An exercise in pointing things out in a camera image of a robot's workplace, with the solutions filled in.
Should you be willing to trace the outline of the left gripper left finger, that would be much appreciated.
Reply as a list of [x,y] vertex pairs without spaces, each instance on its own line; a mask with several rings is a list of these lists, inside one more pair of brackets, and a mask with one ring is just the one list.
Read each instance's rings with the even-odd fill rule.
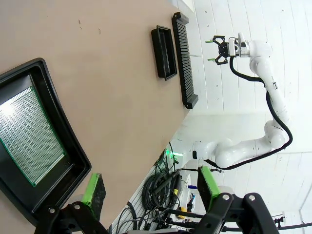
[[100,214],[106,197],[103,178],[93,173],[81,201],[68,204],[60,209],[49,206],[42,211],[36,225],[36,234],[107,234],[100,222]]

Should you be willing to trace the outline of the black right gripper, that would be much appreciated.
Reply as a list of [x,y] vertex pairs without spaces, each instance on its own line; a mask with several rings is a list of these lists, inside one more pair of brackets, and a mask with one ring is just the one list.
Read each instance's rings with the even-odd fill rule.
[[217,58],[209,58],[207,61],[212,61],[217,65],[227,64],[229,57],[229,43],[225,41],[225,36],[215,35],[212,39],[205,41],[205,43],[215,43],[218,45],[219,56]]

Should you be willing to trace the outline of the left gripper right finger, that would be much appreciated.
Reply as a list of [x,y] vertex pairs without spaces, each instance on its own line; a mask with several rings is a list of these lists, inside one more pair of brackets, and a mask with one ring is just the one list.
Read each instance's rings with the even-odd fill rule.
[[227,222],[236,223],[243,234],[278,233],[261,195],[249,193],[240,198],[222,193],[207,166],[197,171],[197,189],[206,214],[195,227],[196,234],[219,234]]

